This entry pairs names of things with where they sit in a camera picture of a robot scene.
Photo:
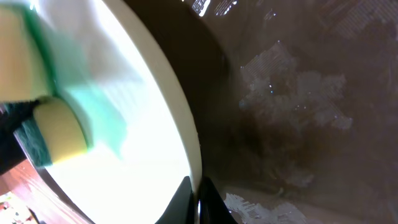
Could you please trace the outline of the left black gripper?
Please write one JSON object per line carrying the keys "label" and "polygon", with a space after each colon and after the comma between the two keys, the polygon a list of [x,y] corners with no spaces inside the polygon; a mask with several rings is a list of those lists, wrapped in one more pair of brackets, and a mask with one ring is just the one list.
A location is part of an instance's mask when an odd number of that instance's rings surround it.
{"label": "left black gripper", "polygon": [[1,175],[26,159],[14,132],[22,127],[24,121],[32,118],[38,104],[38,101],[31,101],[1,105]]}

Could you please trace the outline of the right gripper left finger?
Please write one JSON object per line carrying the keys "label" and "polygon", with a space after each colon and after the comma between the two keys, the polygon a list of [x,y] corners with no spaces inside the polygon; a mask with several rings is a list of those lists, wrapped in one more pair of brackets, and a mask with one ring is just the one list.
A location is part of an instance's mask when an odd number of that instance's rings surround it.
{"label": "right gripper left finger", "polygon": [[155,224],[194,224],[194,202],[190,177],[183,178],[165,212]]}

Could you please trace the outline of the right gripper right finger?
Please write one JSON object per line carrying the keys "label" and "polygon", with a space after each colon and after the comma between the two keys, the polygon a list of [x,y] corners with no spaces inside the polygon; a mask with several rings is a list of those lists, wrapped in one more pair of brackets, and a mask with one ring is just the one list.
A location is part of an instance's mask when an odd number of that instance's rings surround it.
{"label": "right gripper right finger", "polygon": [[202,178],[198,196],[200,224],[238,224],[209,177]]}

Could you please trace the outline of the green yellow sponge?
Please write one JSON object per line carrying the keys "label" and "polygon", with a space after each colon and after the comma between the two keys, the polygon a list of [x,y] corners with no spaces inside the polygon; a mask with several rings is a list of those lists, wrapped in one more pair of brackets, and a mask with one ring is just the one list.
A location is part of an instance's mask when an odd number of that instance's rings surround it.
{"label": "green yellow sponge", "polygon": [[1,139],[15,134],[36,167],[84,155],[80,122],[57,93],[55,65],[40,19],[23,4],[1,4]]}

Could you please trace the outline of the white plate back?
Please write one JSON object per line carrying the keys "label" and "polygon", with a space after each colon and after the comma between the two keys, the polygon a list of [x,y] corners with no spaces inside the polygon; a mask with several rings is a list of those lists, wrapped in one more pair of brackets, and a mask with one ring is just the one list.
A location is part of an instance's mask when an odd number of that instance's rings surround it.
{"label": "white plate back", "polygon": [[25,1],[38,20],[58,94],[88,152],[47,171],[95,223],[155,223],[181,190],[195,208],[200,143],[167,57],[123,1]]}

